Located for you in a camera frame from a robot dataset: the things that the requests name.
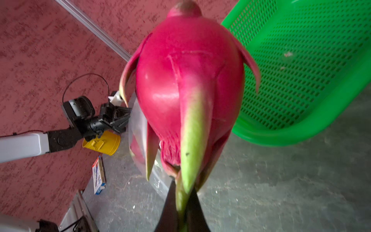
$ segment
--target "concrete floor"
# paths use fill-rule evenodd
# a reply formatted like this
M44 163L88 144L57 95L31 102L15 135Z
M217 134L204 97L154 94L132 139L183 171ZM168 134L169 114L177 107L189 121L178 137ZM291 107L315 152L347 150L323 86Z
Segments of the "concrete floor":
M371 85L325 131L269 148L234 134L200 199L218 231L370 231ZM101 232L153 231L164 201L141 176L123 135L104 156L107 185L84 198Z

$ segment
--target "small box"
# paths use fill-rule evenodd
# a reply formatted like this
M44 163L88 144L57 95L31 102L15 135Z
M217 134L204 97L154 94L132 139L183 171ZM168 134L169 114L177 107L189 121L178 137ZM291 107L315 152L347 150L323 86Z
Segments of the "small box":
M104 177L102 157L98 157L93 164L94 194L98 195L105 188L106 178Z

